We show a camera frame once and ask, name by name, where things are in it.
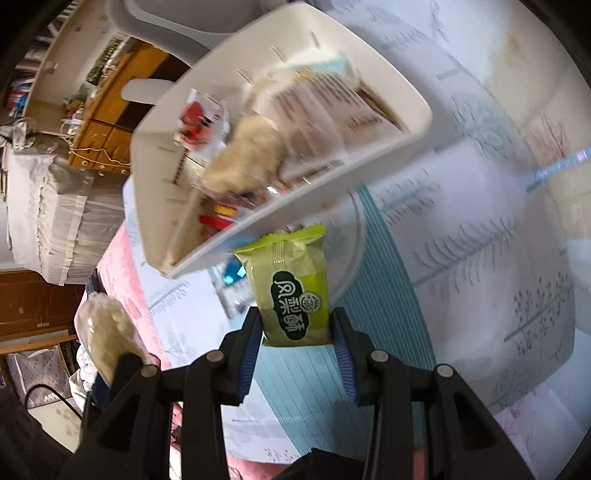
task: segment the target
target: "cable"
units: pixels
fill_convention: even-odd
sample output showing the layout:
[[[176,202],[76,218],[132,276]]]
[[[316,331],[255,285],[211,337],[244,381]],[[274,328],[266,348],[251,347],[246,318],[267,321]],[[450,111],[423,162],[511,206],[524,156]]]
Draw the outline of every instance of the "cable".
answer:
[[[38,388],[46,388],[47,390],[49,390],[51,393],[53,393],[57,398],[59,398],[63,403],[65,403],[66,405],[68,405],[68,408],[74,412],[74,415],[76,415],[80,420],[82,420],[82,415],[80,415],[77,410],[72,407],[72,405],[70,405],[66,399],[64,397],[62,397],[53,387],[50,387],[49,385],[45,385],[42,383],[38,383],[37,385],[33,385],[31,388],[29,388],[29,390],[27,391],[27,394],[25,395],[25,408],[27,408],[27,403],[29,403],[29,398],[31,397],[31,393],[33,393],[34,390],[38,389]]]
[[[88,162],[93,162],[93,163],[98,163],[99,165],[105,165],[107,167],[113,167],[113,163],[118,163],[119,165],[121,165],[122,167],[130,167],[131,163],[121,163],[119,160],[115,160],[114,158],[111,158],[111,156],[109,155],[109,152],[107,152],[106,149],[104,148],[92,148],[92,147],[87,147],[87,148],[74,148],[74,146],[72,145],[72,142],[70,141],[70,136],[65,134],[63,132],[63,128],[65,125],[68,125],[67,123],[68,119],[64,119],[61,121],[61,127],[60,127],[60,134],[58,135],[61,139],[65,140],[65,142],[68,145],[68,150],[70,150],[70,153],[72,153],[73,155],[75,155],[76,157],[80,157]],[[82,155],[78,155],[78,153],[76,152],[80,152],[80,151],[93,151],[93,152],[103,152],[107,159],[109,160],[109,162],[111,163],[103,163],[100,162],[98,160],[89,160],[86,157],[83,157]]]

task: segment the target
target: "wooden cabinet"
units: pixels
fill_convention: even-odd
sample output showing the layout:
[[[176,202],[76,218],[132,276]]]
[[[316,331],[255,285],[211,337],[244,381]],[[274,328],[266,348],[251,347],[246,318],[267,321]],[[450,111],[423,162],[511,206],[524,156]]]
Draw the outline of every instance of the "wooden cabinet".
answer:
[[[31,271],[0,273],[0,340],[67,329],[84,289],[46,283]]]
[[[113,130],[110,125],[103,125],[97,122],[89,122],[82,139],[77,145],[76,154],[70,153],[70,165],[81,168],[95,168],[95,161],[99,157],[100,149],[103,148],[109,134]]]
[[[121,90],[135,78],[176,81],[187,69],[179,59],[148,43],[137,41],[123,54],[117,67],[102,80],[94,100],[87,105],[80,131],[74,139],[75,153],[70,152],[70,165],[129,175],[131,135],[151,105],[123,100]],[[91,145],[104,150],[78,150]]]
[[[113,129],[103,148],[105,152],[99,155],[98,170],[110,171],[112,173],[129,173],[129,167],[126,166],[131,161],[129,156],[129,144],[131,143],[131,133],[125,130]]]

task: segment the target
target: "white wall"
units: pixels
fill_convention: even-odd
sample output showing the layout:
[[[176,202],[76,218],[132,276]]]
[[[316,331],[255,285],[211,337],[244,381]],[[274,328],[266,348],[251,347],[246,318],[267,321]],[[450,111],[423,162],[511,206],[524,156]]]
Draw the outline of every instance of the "white wall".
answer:
[[[16,270],[19,268],[14,262],[12,252],[8,249],[6,230],[8,227],[7,204],[0,202],[0,271]]]

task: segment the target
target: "white chair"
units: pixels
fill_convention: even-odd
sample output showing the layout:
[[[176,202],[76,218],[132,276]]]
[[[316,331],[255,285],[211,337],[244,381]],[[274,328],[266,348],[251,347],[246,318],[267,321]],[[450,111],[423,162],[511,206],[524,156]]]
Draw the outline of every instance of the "white chair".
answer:
[[[109,0],[122,33],[171,53],[189,66],[265,11],[287,0]]]
[[[133,79],[121,89],[121,98],[129,102],[156,105],[172,85],[174,83],[170,80]]]

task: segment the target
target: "wooden drawer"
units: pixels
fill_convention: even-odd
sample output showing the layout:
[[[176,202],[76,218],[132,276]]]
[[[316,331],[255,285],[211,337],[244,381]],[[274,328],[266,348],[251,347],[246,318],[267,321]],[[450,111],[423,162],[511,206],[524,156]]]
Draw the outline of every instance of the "wooden drawer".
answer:
[[[95,161],[98,159],[99,152],[92,150],[77,150],[79,148],[102,148],[111,133],[110,125],[90,122],[90,125],[82,134],[82,140],[74,148],[76,154],[70,152],[70,165],[72,167],[96,168]]]
[[[108,171],[111,173],[119,173],[129,175],[129,143],[131,142],[131,133],[125,130],[114,128],[107,138],[103,148],[113,160],[105,152],[100,152],[96,169]]]

